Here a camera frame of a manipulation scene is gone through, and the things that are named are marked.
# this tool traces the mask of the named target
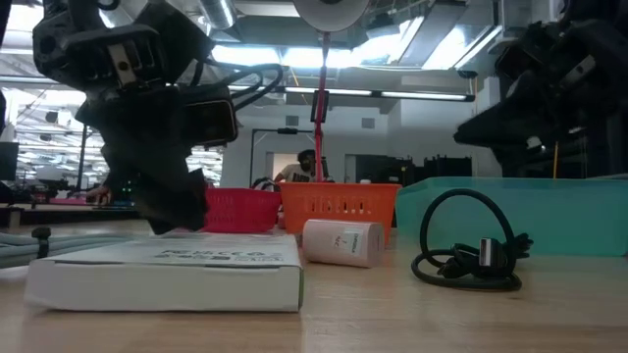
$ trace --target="person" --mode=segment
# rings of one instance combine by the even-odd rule
[[[298,164],[287,165],[277,176],[275,182],[310,182],[316,181],[315,166],[316,152],[305,150],[296,156]]]

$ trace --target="table surface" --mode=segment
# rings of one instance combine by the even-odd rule
[[[142,221],[53,226],[53,232],[149,232]],[[65,313],[23,302],[26,268],[0,271],[2,353],[628,352],[628,262],[532,258],[524,287],[486,293],[425,284],[412,245],[364,270],[305,267],[299,314]]]

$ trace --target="orange plastic basket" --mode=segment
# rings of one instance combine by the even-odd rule
[[[307,220],[377,222],[391,236],[397,184],[283,182],[286,230],[301,233]]]

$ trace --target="pink basket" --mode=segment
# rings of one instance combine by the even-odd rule
[[[245,188],[208,188],[209,211],[203,231],[252,233],[272,229],[282,204],[279,192]]]

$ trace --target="teal bin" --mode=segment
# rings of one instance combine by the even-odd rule
[[[469,188],[489,196],[503,210],[515,235],[527,232],[537,255],[623,256],[628,251],[628,181],[435,177],[400,190],[396,198],[398,236],[418,242],[421,221],[439,195]],[[428,244],[478,247],[482,237],[505,241],[493,213],[480,201],[454,196],[430,221]]]

